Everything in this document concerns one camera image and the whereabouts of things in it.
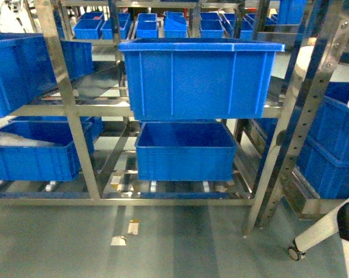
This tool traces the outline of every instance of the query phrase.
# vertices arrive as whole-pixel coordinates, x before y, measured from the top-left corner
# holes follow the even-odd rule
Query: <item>blue plastic crate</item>
[[[260,118],[274,56],[284,45],[167,38],[122,42],[119,49],[135,118],[167,121]]]
[[[119,21],[120,25],[120,36],[122,39],[126,39],[127,35],[129,33],[129,28],[130,28],[130,22],[127,20],[120,20]],[[101,33],[102,33],[102,38],[103,39],[113,39],[112,35],[112,26],[111,26],[111,20],[107,20],[104,25],[101,28]]]
[[[246,19],[243,19],[241,25],[240,39],[251,39],[253,33],[253,26]]]
[[[138,21],[157,21],[157,13],[140,13],[137,17]]]
[[[281,0],[277,24],[300,24],[307,0]]]
[[[102,117],[80,117],[82,122],[90,122],[92,126],[90,127],[89,133],[92,140],[95,141],[100,134],[104,131]],[[65,116],[20,116],[12,119],[10,122],[67,122],[68,119]]]
[[[99,39],[102,20],[83,19],[74,27],[75,37],[77,39]]]
[[[61,45],[72,79],[94,71],[90,43]],[[0,34],[0,118],[56,86],[41,34]]]
[[[255,19],[255,14],[254,13],[247,13],[245,15],[245,19],[250,22],[251,25],[253,25],[254,19]],[[277,23],[271,19],[270,17],[266,17],[266,22],[265,22],[265,26],[268,25],[276,25]]]
[[[92,154],[90,126],[91,123],[83,124]],[[71,181],[78,176],[80,161],[68,123],[13,122],[0,131],[58,144],[54,147],[0,147],[0,180]]]
[[[61,42],[61,46],[72,80],[94,72],[91,43]]]
[[[157,38],[159,30],[156,21],[139,21],[135,30],[136,38]]]
[[[349,198],[349,162],[336,159],[310,137],[304,143],[297,165],[321,198]]]
[[[263,137],[265,141],[269,138],[272,138],[275,128],[277,126],[278,119],[276,118],[260,118],[254,119],[254,121],[260,127],[260,135]]]
[[[82,14],[82,16],[79,19],[80,20],[84,20],[84,19],[104,20],[104,13],[103,12],[88,12],[88,13]]]
[[[226,31],[233,38],[234,29],[236,24],[236,15],[234,13],[224,13],[222,14],[222,24]]]
[[[202,20],[200,22],[200,33],[202,38],[223,37],[223,27],[219,20]]]
[[[141,180],[232,179],[236,143],[221,123],[144,123],[135,146]]]
[[[118,13],[119,21],[128,21],[131,22],[130,13]]]
[[[165,25],[167,28],[176,28],[177,30],[187,30],[187,21],[183,16],[174,13],[168,13],[165,18]]]
[[[201,20],[221,20],[221,17],[218,13],[209,12],[209,13],[200,13]]]
[[[277,20],[278,20],[278,13],[271,14],[271,19],[272,19],[273,21],[276,21],[276,22],[277,22]]]
[[[349,83],[331,82],[309,135],[340,160],[349,160]]]

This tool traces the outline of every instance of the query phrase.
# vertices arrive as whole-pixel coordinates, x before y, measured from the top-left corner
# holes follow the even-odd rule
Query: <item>crate rim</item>
[[[141,38],[119,44],[123,52],[137,51],[224,51],[224,52],[284,52],[285,45],[246,39],[221,38]]]
[[[225,130],[225,132],[227,133],[227,135],[230,137],[231,139],[231,142],[232,142],[232,146],[228,146],[228,147],[195,147],[195,146],[191,146],[191,147],[161,147],[161,146],[139,146],[138,145],[138,142],[139,142],[139,139],[141,138],[141,135],[142,135],[142,132],[144,130],[144,127],[146,126],[146,124],[155,124],[155,123],[177,123],[177,124],[195,124],[195,125],[208,125],[208,124],[211,124],[211,125],[221,125],[223,127],[223,129]],[[181,148],[181,149],[193,149],[193,148],[196,148],[196,149],[202,149],[202,148],[205,148],[205,149],[218,149],[218,148],[222,148],[222,149],[225,149],[225,148],[229,148],[229,149],[234,149],[234,148],[237,148],[237,144],[235,142],[235,140],[233,139],[233,136],[232,136],[232,133],[230,132],[230,130],[228,129],[227,126],[225,126],[223,123],[219,123],[219,122],[211,122],[211,123],[205,123],[205,122],[143,122],[142,123],[142,126],[139,130],[139,133],[137,135],[137,139],[134,143],[134,146],[137,148],[137,147],[140,147],[141,149],[151,149],[151,148],[154,148],[154,149],[171,149],[171,148],[174,148],[174,149],[178,149],[178,148]]]
[[[333,164],[335,167],[349,168],[349,162],[337,159],[331,153],[329,153],[320,143],[307,136],[307,142],[310,144],[320,155],[327,159],[328,162]]]

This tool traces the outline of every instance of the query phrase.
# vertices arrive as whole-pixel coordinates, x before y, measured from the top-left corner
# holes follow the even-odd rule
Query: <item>metal upright post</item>
[[[268,16],[270,0],[259,0],[258,8],[256,10],[256,15],[253,24],[253,34],[252,39],[258,39],[258,32],[262,32],[264,29],[264,24]]]
[[[31,28],[33,29],[34,33],[37,33],[35,22],[34,22],[34,18],[33,18],[33,15],[31,13],[31,11],[30,11],[28,0],[24,0],[24,7],[25,7],[25,10],[26,10],[26,12],[28,14],[28,17],[29,17],[29,20],[30,20],[30,24],[31,24]]]
[[[192,37],[200,37],[200,12],[201,6],[199,3],[192,9]]]
[[[349,39],[349,0],[317,1],[305,23],[302,45],[288,86],[281,117],[260,178],[244,234],[258,218],[264,225],[288,184],[330,78]]]
[[[243,20],[245,16],[245,1],[242,1],[240,4],[238,4],[237,9],[235,10],[235,14],[236,14],[236,25],[235,25],[233,37],[235,39],[238,39],[240,38],[241,29],[243,27]]]
[[[72,34],[72,30],[71,30],[71,25],[70,25],[70,19],[69,19],[68,11],[67,11],[66,7],[62,5],[60,0],[57,0],[56,4],[57,4],[58,13],[60,14],[61,25],[63,26],[65,39],[67,41],[69,41],[69,40],[72,39],[73,34]]]
[[[94,200],[100,199],[100,193],[97,188],[91,160],[89,157],[86,140],[84,137],[82,123],[76,107],[73,96],[68,70],[66,68],[65,58],[61,42],[58,37],[56,22],[53,17],[53,8],[50,0],[35,0],[35,7],[41,23],[42,32],[45,37],[52,67],[56,76],[58,88],[60,89],[61,99],[64,104],[65,114],[68,118],[70,130],[78,157],[82,165],[83,175],[85,177],[88,192]]]

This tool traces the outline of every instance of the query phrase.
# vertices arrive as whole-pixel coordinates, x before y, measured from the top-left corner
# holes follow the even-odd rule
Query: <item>metal shelf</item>
[[[88,1],[88,0],[61,0],[64,6],[108,6],[108,1]],[[232,8],[236,9],[238,3],[235,1],[206,1],[206,2],[160,2],[160,1],[116,1],[119,8],[188,8],[193,9],[197,5],[204,9]],[[248,8],[256,8],[258,1],[247,0],[245,6]],[[280,3],[271,1],[270,8],[278,9]]]
[[[256,122],[249,120],[244,125],[244,132],[259,155],[262,156],[266,146],[264,140],[266,135],[262,135],[263,130]],[[341,199],[321,199],[296,167],[291,172],[291,177],[290,183],[284,188],[284,196],[301,220],[318,220],[344,201]]]

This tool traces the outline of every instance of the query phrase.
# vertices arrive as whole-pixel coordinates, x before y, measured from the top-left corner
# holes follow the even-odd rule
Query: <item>epoxy floor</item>
[[[0,207],[0,277],[345,277],[335,235],[302,261],[286,248],[312,222],[283,204],[246,239],[246,207]],[[131,219],[139,234],[128,236]],[[110,246],[124,235],[126,246]]]

